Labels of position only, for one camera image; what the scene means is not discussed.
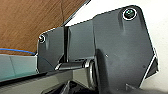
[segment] brown surface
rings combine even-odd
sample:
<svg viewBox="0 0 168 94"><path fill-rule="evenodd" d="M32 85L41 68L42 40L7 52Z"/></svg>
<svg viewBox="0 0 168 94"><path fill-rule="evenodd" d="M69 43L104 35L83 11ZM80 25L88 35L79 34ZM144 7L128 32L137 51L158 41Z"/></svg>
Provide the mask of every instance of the brown surface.
<svg viewBox="0 0 168 94"><path fill-rule="evenodd" d="M85 0L63 0L67 19ZM0 0L0 48L36 51L42 32L62 22L61 0ZM0 54L30 55L12 51Z"/></svg>

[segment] dark panel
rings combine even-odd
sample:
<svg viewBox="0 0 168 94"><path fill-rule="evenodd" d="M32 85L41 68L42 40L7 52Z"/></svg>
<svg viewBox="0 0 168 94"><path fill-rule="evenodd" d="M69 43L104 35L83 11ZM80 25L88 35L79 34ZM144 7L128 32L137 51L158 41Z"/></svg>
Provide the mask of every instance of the dark panel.
<svg viewBox="0 0 168 94"><path fill-rule="evenodd" d="M37 68L39 72L48 72L55 69L64 55L63 27L55 28L42 35L45 41L38 43Z"/></svg>
<svg viewBox="0 0 168 94"><path fill-rule="evenodd" d="M127 8L137 11L125 20ZM93 18L97 71L101 94L126 90L126 84L139 87L154 56L142 11L128 6Z"/></svg>
<svg viewBox="0 0 168 94"><path fill-rule="evenodd" d="M92 20L69 27L69 61L93 58L95 54Z"/></svg>

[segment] background wall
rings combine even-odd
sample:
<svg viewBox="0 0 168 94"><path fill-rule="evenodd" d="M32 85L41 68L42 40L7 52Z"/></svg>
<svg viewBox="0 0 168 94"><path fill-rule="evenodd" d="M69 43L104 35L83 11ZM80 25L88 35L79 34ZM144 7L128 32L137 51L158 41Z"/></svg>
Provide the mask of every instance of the background wall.
<svg viewBox="0 0 168 94"><path fill-rule="evenodd" d="M42 32L63 23L85 0L0 0L0 48L36 51ZM30 55L0 51L0 54Z"/></svg>
<svg viewBox="0 0 168 94"><path fill-rule="evenodd" d="M168 0L92 0L68 25L128 5L141 7L151 41L159 58L159 72L146 79L141 88L168 92Z"/></svg>

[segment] screw head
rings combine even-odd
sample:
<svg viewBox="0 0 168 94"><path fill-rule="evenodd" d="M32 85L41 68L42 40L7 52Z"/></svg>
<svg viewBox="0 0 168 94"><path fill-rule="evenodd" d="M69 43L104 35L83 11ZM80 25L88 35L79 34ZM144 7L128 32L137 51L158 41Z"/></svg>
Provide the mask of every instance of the screw head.
<svg viewBox="0 0 168 94"><path fill-rule="evenodd" d="M125 20L132 20L136 16L136 10L133 8L128 8L123 12L123 18Z"/></svg>
<svg viewBox="0 0 168 94"><path fill-rule="evenodd" d="M40 35L39 36L39 42L40 43L44 43L45 42L45 36L44 35Z"/></svg>

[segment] white wall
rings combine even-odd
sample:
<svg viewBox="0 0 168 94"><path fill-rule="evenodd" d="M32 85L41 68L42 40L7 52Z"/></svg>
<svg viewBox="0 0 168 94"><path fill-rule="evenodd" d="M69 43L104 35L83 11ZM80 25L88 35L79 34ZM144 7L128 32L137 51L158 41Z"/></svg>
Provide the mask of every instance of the white wall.
<svg viewBox="0 0 168 94"><path fill-rule="evenodd" d="M168 92L168 0L92 0L67 25L128 5L142 8L151 41L159 58L159 72L146 79L141 88Z"/></svg>

